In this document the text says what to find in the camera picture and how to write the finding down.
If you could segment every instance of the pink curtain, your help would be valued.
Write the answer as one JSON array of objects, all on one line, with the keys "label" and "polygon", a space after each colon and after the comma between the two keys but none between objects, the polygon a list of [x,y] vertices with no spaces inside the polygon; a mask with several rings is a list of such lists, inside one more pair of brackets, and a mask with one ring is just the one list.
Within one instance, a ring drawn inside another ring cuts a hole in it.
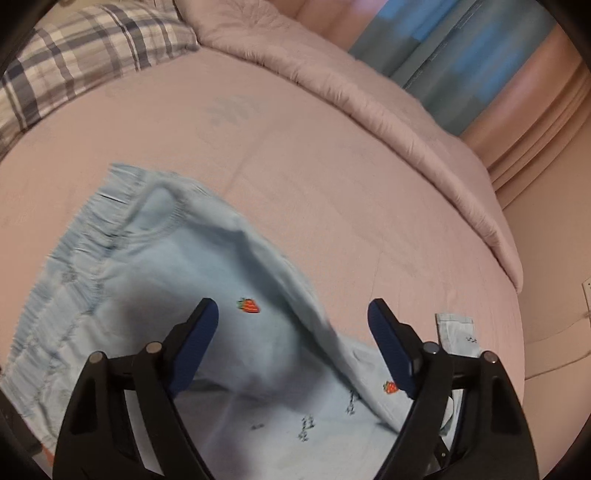
[{"label": "pink curtain", "polygon": [[462,134],[504,208],[562,152],[591,114],[591,72],[557,25]]}]

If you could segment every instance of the pink comforter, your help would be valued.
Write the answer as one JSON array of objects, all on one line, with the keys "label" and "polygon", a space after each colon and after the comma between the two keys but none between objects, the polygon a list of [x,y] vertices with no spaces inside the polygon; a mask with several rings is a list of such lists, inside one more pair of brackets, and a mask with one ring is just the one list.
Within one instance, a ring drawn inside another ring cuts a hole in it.
[{"label": "pink comforter", "polygon": [[521,291],[521,262],[486,168],[417,100],[265,0],[177,0],[177,5],[203,45],[298,83],[390,146],[456,207]]},{"label": "pink comforter", "polygon": [[[437,338],[435,313],[473,317],[522,397],[521,269],[479,160],[396,85],[267,4],[196,5],[213,48],[76,99],[0,163],[0,362],[46,256],[122,161],[223,197],[308,276],[346,335],[373,344],[366,309],[376,297],[425,340]],[[267,13],[257,20],[246,7]],[[260,45],[253,59],[338,108],[216,51],[225,43]]]}]

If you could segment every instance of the blue curtain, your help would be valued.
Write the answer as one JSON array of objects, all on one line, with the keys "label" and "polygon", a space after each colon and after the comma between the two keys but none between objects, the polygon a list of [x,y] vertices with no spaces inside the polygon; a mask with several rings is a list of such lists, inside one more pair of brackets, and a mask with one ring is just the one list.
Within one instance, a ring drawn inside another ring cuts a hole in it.
[{"label": "blue curtain", "polygon": [[389,0],[350,53],[459,135],[554,24],[535,0]]}]

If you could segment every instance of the pillow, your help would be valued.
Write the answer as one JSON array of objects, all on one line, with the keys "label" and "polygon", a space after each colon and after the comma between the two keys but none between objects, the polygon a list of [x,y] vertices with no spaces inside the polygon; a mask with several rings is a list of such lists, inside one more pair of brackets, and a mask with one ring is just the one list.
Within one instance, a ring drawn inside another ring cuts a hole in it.
[{"label": "pillow", "polygon": [[176,12],[177,8],[173,0],[140,0],[143,4],[162,12]]},{"label": "pillow", "polygon": [[0,161],[27,130],[68,101],[198,48],[194,31],[175,10],[140,3],[95,5],[59,25],[36,27],[0,80]]}]

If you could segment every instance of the pink bedsheet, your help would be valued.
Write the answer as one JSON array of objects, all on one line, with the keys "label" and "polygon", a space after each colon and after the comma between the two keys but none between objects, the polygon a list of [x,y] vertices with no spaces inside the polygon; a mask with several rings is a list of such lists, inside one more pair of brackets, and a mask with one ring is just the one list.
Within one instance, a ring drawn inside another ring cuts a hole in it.
[{"label": "pink bedsheet", "polygon": [[343,333],[372,342],[374,297],[425,340],[435,313],[472,316],[522,396],[514,285],[454,204],[340,110],[208,48],[76,99],[0,164],[2,360],[46,255],[114,161],[173,170],[225,198],[308,275]]}]

